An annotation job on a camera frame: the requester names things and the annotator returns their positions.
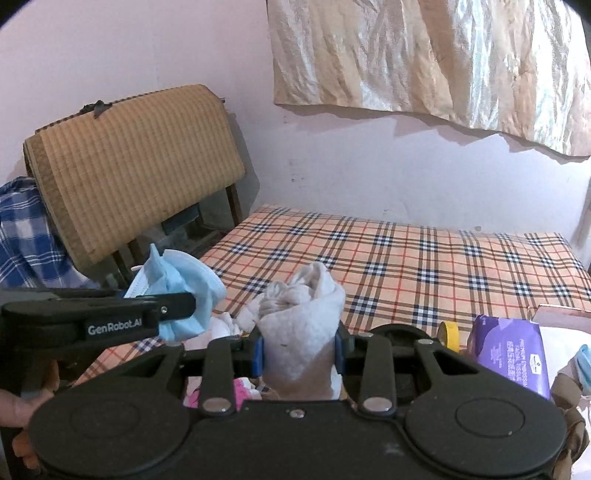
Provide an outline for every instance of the pink wall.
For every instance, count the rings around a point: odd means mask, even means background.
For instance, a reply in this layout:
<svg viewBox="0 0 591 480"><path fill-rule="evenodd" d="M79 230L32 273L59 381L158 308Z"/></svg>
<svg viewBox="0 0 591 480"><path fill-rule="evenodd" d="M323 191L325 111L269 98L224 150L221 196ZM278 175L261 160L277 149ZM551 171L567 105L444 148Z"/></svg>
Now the pink wall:
<svg viewBox="0 0 591 480"><path fill-rule="evenodd" d="M591 260L589 160L430 117L276 106L262 0L38 0L0 31L0 61L0 180L22 171L26 136L84 103L204 83L235 114L247 207L560 232ZM204 209L228 222L223 196Z"/></svg>

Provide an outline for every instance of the plaid bedsheet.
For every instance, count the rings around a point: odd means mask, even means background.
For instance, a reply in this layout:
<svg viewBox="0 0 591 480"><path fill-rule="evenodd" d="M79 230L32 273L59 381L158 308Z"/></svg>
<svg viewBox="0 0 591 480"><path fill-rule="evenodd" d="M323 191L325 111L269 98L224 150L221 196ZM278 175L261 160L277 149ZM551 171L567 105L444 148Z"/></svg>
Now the plaid bedsheet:
<svg viewBox="0 0 591 480"><path fill-rule="evenodd" d="M347 292L341 319L353 332L403 322L435 335L442 320L455 320L465 345L481 313L529 318L540 303L591 309L591 278L555 233L483 235L264 206L201 260L228 288L216 312L232 316L272 280L322 262ZM108 349L81 380L157 344Z"/></svg>

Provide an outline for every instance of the human hand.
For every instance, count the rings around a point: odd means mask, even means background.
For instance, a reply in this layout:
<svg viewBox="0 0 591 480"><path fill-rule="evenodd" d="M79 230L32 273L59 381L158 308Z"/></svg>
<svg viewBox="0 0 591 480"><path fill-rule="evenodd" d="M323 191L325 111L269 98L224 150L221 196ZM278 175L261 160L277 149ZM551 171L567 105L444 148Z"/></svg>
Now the human hand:
<svg viewBox="0 0 591 480"><path fill-rule="evenodd" d="M0 426L26 429L36 409L53 397L53 392L60 385L57 362L52 361L44 378L38 396L23 400L5 390L0 390ZM29 435L23 430L12 440L12 449L17 457L21 457L27 468L37 468L39 460L29 442Z"/></svg>

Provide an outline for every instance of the facial tissue package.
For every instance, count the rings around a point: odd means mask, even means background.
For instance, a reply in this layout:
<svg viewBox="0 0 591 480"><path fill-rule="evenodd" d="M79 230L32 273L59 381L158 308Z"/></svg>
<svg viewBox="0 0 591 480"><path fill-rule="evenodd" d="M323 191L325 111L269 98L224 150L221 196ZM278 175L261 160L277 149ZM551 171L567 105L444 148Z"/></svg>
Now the facial tissue package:
<svg viewBox="0 0 591 480"><path fill-rule="evenodd" d="M467 354L479 364L550 399L544 344L537 323L479 315Z"/></svg>

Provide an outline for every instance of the white towel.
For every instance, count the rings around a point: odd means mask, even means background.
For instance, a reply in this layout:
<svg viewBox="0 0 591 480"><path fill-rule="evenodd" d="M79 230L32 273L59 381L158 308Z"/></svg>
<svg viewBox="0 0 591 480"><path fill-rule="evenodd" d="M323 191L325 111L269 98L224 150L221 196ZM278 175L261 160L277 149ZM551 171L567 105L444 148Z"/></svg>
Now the white towel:
<svg viewBox="0 0 591 480"><path fill-rule="evenodd" d="M345 290L318 262L287 281L271 283L247 304L236 323L264 339L264 382L281 400L339 398L342 380L335 369L335 333L345 306Z"/></svg>

